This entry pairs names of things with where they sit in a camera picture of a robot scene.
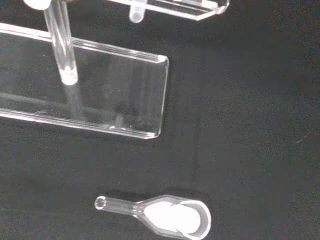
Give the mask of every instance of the clear acrylic stand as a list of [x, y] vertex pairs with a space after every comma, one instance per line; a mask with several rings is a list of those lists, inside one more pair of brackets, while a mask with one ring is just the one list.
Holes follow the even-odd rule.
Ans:
[[[26, 3], [36, 1], [43, 3]], [[229, 5], [229, 0], [115, 2], [130, 5], [134, 23], [146, 9], [200, 20]], [[0, 116], [141, 139], [159, 136], [168, 58], [72, 38], [63, 0], [51, 0], [44, 16], [49, 32], [0, 23]]]

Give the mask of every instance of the white powder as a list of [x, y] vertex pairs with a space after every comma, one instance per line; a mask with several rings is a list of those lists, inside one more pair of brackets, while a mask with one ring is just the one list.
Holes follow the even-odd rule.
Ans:
[[172, 206], [171, 202], [161, 201], [144, 210], [145, 216], [158, 228], [184, 234], [192, 234], [198, 230], [201, 220], [198, 211], [184, 206]]

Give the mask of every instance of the black background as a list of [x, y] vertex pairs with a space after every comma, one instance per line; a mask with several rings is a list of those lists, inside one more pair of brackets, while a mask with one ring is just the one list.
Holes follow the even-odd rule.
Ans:
[[[231, 0], [200, 22], [128, 15], [69, 4], [74, 37], [169, 57], [160, 137], [0, 118], [0, 239], [169, 239], [97, 212], [102, 194], [202, 200], [208, 240], [319, 239], [318, 1]], [[0, 21], [47, 30], [22, 0], [1, 0]]]

